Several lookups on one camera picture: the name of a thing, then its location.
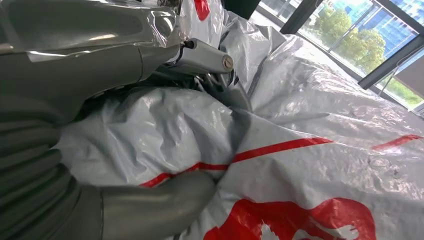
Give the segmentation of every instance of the red printed graphic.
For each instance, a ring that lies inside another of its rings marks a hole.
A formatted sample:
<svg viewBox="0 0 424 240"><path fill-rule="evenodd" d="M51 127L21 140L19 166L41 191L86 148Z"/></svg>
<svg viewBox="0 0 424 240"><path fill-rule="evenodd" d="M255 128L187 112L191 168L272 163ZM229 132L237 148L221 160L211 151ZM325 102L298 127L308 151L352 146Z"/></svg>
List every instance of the red printed graphic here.
<svg viewBox="0 0 424 240"><path fill-rule="evenodd" d="M196 171L196 170L227 170L229 167L228 164L208 164L208 163L204 163L204 162L198 162L196 164L194 164L193 166L187 168L186 170L179 172L179 173L168 173L168 172L163 172L161 174L159 174L157 177L153 178L152 180L149 180L145 183L140 184L140 186L143 187L154 187L158 184L161 184L163 181L173 178L175 176L178 176L180 174L183 173L187 173L187 172L191 172L191 171Z"/></svg>
<svg viewBox="0 0 424 240"><path fill-rule="evenodd" d="M405 135L405 136L401 136L399 138L396 138L395 140L386 142L384 144L373 146L371 149L376 150L376 151L382 151L382 150L386 150L386 149L390 149L390 148L400 146L402 144L409 143L410 141L416 140L416 139L423 139L423 137L415 135L415 134Z"/></svg>
<svg viewBox="0 0 424 240"><path fill-rule="evenodd" d="M285 150L298 149L298 148L304 148L304 147L309 147L309 146L318 145L318 144L329 144L329 143L334 143L334 141L325 139L322 137L300 138L300 139L280 142L277 144L263 146L260 148L241 152L234 157L234 159L232 160L232 163L241 162L247 159L260 157L267 154L282 152Z"/></svg>
<svg viewBox="0 0 424 240"><path fill-rule="evenodd" d="M200 21L204 21L209 13L208 0L194 0L194 6L196 7L197 16Z"/></svg>
<svg viewBox="0 0 424 240"><path fill-rule="evenodd" d="M204 240L376 240L370 210L360 202L332 198L313 209L294 202L237 201L221 227Z"/></svg>

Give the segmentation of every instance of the window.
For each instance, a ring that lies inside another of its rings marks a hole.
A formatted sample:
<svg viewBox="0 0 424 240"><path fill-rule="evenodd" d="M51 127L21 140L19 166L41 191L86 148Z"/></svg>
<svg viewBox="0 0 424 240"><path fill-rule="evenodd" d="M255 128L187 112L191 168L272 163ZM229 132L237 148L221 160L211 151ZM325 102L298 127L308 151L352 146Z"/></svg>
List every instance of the window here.
<svg viewBox="0 0 424 240"><path fill-rule="evenodd" d="M301 2L302 0L261 0L259 7L277 17L282 23L281 26L283 26Z"/></svg>
<svg viewBox="0 0 424 240"><path fill-rule="evenodd" d="M390 0L421 25L424 25L424 0Z"/></svg>
<svg viewBox="0 0 424 240"><path fill-rule="evenodd" d="M299 32L361 77L418 35L371 0L328 1L312 15Z"/></svg>
<svg viewBox="0 0 424 240"><path fill-rule="evenodd" d="M375 86L408 109L424 106L424 78L421 77L419 71L414 69L414 64L419 65L421 62L424 63L424 49L414 54Z"/></svg>

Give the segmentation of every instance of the red stripe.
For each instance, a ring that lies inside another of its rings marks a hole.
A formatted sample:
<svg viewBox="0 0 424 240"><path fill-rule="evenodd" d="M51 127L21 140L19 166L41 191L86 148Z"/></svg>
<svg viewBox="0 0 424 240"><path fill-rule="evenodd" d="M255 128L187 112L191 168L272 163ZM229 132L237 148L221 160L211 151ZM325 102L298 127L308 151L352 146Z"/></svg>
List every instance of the red stripe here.
<svg viewBox="0 0 424 240"><path fill-rule="evenodd" d="M412 140L415 139L422 139L422 136L418 136L418 135L414 135L414 134L410 134L410 135L405 135L405 136L401 136L395 140L380 144L380 145L376 145L371 147L372 150L384 150L384 149L389 149L389 148L393 148L402 144L406 144Z"/></svg>
<svg viewBox="0 0 424 240"><path fill-rule="evenodd" d="M281 152L285 150L298 149L298 148L303 148L307 146L318 145L318 144L328 144L328 143L334 143L334 142L332 140L328 140L322 137L301 138L301 139L296 139L291 141L285 141L285 142L277 143L274 145L264 146L264 147L260 147L253 150L239 153L235 156L232 162L237 163L247 159L252 159L259 156Z"/></svg>
<svg viewBox="0 0 424 240"><path fill-rule="evenodd" d="M186 170L179 172L179 173L166 173L166 172L161 173L157 177L153 178L152 180L140 184L140 186L151 188L151 187L154 187L154 186L162 183L166 179L173 178L173 177L178 176L180 174L195 171L195 170L198 170L198 169L227 170L228 167L229 167L228 164L216 164L216 165L214 165L214 164L208 164L208 163L204 163L204 162L198 162L198 163L194 164L193 166L191 166L191 167L187 168Z"/></svg>

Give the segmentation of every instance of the red logo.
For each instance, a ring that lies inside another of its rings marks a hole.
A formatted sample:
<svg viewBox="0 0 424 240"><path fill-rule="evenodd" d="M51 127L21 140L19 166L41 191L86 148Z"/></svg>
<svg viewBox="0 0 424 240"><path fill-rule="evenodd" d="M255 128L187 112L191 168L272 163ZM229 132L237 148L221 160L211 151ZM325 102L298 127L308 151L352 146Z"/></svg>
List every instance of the red logo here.
<svg viewBox="0 0 424 240"><path fill-rule="evenodd" d="M370 210L360 202L332 198L313 209L293 202L237 201L221 227L204 240L376 240Z"/></svg>
<svg viewBox="0 0 424 240"><path fill-rule="evenodd" d="M196 7L197 16L200 21L205 20L209 13L208 0L194 0L194 6Z"/></svg>

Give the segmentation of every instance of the building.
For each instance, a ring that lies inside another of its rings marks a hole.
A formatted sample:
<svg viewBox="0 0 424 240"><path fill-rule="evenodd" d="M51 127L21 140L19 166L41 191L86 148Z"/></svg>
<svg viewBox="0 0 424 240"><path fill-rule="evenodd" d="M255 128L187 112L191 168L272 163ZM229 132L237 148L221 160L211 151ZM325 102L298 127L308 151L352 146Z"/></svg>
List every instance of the building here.
<svg viewBox="0 0 424 240"><path fill-rule="evenodd" d="M424 23L424 0L392 0L398 7L412 16L415 20ZM418 34L393 16L377 1L363 0L352 1L335 0L332 5L335 9L344 9L352 18L352 23L357 21L368 9L372 8L367 16L360 22L359 30L375 29L385 41L384 57L387 59L401 49Z"/></svg>
<svg viewBox="0 0 424 240"><path fill-rule="evenodd" d="M299 4L301 4L302 0L262 0L261 2L269 8L273 15L277 16L285 23L298 8ZM313 13L307 20L306 24L315 23L317 17L318 14Z"/></svg>

